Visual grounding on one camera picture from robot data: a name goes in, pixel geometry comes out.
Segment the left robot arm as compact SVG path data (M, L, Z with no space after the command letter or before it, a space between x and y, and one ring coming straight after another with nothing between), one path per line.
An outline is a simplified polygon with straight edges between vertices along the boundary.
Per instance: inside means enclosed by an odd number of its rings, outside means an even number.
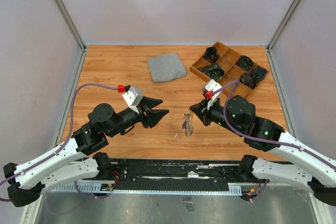
M73 132L61 145L25 164L8 163L3 167L8 197L15 207L33 203L42 194L80 179L105 180L116 174L110 158L101 149L107 138L128 134L137 123L155 127L168 113L157 109L163 101L143 97L135 109L117 113L107 103L97 105L88 115L88 123Z

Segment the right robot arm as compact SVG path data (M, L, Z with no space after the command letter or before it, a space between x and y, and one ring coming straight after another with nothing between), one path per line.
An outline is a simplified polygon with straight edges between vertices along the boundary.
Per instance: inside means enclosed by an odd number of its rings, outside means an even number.
M335 160L301 143L283 127L256 115L255 106L236 95L225 105L220 99L204 99L190 106L204 126L216 123L243 137L249 147L272 153L289 161L276 164L251 155L244 155L238 177L244 182L253 179L274 180L301 187L321 202L335 206Z

